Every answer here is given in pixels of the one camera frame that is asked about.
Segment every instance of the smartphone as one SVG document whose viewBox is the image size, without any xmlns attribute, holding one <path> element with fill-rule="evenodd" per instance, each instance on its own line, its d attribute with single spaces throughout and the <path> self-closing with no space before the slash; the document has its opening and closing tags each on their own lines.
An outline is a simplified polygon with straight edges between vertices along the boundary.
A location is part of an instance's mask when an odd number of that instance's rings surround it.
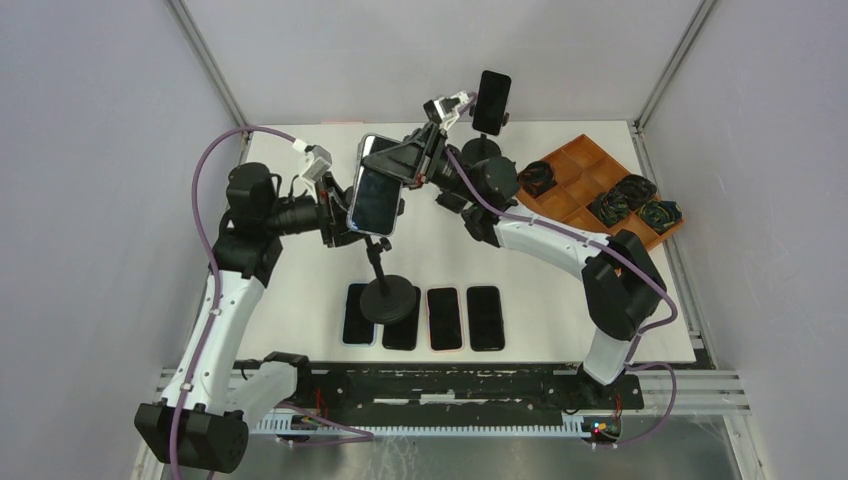
<svg viewBox="0 0 848 480">
<path fill-rule="evenodd" d="M 354 231 L 379 237 L 394 233 L 403 184 L 388 175 L 362 166 L 362 159 L 399 142 L 379 135 L 366 135 L 360 143 L 353 198 L 347 212 L 347 226 Z"/>
<path fill-rule="evenodd" d="M 511 85 L 512 78 L 509 76 L 490 70 L 483 71 L 471 128 L 488 135 L 501 133 Z"/>
<path fill-rule="evenodd" d="M 403 320 L 383 327 L 383 347 L 389 350 L 415 350 L 418 343 L 418 311 L 421 289 L 415 287 L 415 308 Z"/>
<path fill-rule="evenodd" d="M 459 293 L 455 288 L 434 288 L 427 291 L 427 317 L 430 325 L 430 348 L 435 351 L 462 348 Z"/>
<path fill-rule="evenodd" d="M 503 312 L 498 287 L 469 287 L 468 336 L 475 352 L 492 352 L 504 349 Z"/>
<path fill-rule="evenodd" d="M 342 326 L 342 343 L 345 345 L 371 345 L 377 325 L 365 318 L 359 308 L 359 297 L 365 290 L 366 283 L 353 283 L 347 287 L 347 302 L 345 303 L 345 320 Z"/>
</svg>

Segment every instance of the black phone holder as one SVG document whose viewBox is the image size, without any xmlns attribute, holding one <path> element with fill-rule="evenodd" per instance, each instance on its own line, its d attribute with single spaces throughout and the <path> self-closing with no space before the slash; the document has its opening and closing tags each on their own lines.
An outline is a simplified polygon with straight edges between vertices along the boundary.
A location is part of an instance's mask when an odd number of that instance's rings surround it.
<svg viewBox="0 0 848 480">
<path fill-rule="evenodd" d="M 417 303 L 415 287 L 400 275 L 386 275 L 380 254 L 392 249 L 387 238 L 374 243 L 371 237 L 365 237 L 368 262 L 374 268 L 376 279 L 372 280 L 359 298 L 359 308 L 368 320 L 380 324 L 397 323 L 415 308 Z"/>
<path fill-rule="evenodd" d="M 475 106 L 472 105 L 468 111 L 468 115 L 474 116 Z M 509 112 L 504 112 L 504 118 L 501 125 L 504 127 L 509 122 Z M 462 147 L 462 161 L 468 165 L 491 158 L 501 154 L 501 148 L 493 140 L 489 139 L 485 133 L 481 133 L 478 138 L 472 138 Z"/>
</svg>

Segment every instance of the wooden tray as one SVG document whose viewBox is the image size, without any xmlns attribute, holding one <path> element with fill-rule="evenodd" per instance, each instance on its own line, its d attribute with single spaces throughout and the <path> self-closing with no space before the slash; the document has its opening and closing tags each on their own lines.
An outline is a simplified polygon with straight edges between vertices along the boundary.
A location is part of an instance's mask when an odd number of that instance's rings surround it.
<svg viewBox="0 0 848 480">
<path fill-rule="evenodd" d="M 630 212 L 624 220 L 607 228 L 589 211 L 588 206 L 602 192 L 609 191 L 619 180 L 630 174 L 607 152 L 586 135 L 580 135 L 542 159 L 551 164 L 556 186 L 533 198 L 524 189 L 516 198 L 530 210 L 558 222 L 583 230 L 614 235 L 626 229 L 642 240 L 651 250 L 683 226 L 683 219 L 662 235 Z"/>
</svg>

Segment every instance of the gray wall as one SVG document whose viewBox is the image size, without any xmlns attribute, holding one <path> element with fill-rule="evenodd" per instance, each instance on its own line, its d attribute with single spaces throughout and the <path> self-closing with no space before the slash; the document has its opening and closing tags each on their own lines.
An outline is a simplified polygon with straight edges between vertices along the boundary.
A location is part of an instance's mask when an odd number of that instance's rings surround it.
<svg viewBox="0 0 848 480">
<path fill-rule="evenodd" d="M 513 78 L 521 120 L 636 116 L 698 0 L 186 0 L 248 120 L 419 122 Z"/>
<path fill-rule="evenodd" d="M 2 3 L 0 476 L 128 478 L 202 289 L 191 174 L 231 124 L 164 2 Z"/>
<path fill-rule="evenodd" d="M 648 125 L 772 478 L 845 478 L 848 3 L 718 5 Z"/>
</svg>

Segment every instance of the white tabletop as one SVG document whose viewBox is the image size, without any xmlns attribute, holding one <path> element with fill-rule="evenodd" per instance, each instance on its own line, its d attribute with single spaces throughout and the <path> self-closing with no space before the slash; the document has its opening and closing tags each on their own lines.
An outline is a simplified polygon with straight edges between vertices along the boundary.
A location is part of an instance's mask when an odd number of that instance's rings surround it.
<svg viewBox="0 0 848 480">
<path fill-rule="evenodd" d="M 420 124 L 331 124 L 276 126 L 333 155 L 332 172 L 343 188 L 353 180 L 356 148 L 367 133 L 402 139 Z M 616 122 L 514 122 L 495 140 L 505 156 L 521 169 L 580 134 L 592 140 L 631 171 L 639 164 L 627 124 Z M 476 134 L 470 123 L 450 131 L 449 143 L 462 147 Z M 255 134 L 248 162 L 262 162 L 283 176 L 287 186 L 296 173 L 295 153 L 282 139 Z M 296 193 L 303 189 L 296 182 Z M 271 351 L 306 354 L 312 361 L 369 362 L 580 362 L 589 351 L 595 332 L 582 283 L 567 273 L 525 254 L 474 241 L 459 215 L 434 201 L 432 185 L 403 192 L 406 210 L 398 218 L 392 250 L 383 255 L 387 274 L 403 275 L 413 285 L 427 289 L 456 287 L 463 309 L 463 348 L 433 352 L 427 333 L 425 306 L 421 306 L 418 345 L 413 351 L 387 350 L 382 327 L 371 346 L 341 342 L 345 297 L 350 283 L 374 278 L 365 255 L 365 244 L 328 249 L 318 232 L 283 237 L 283 253 L 268 289 L 256 307 L 242 340 L 238 358 L 262 358 Z M 665 247 L 651 258 L 666 280 L 671 297 L 677 292 L 671 279 Z M 465 290 L 472 285 L 500 289 L 506 348 L 500 352 L 474 352 L 468 344 Z M 668 316 L 660 304 L 648 321 Z M 691 362 L 695 360 L 684 319 L 646 335 L 637 361 Z"/>
</svg>

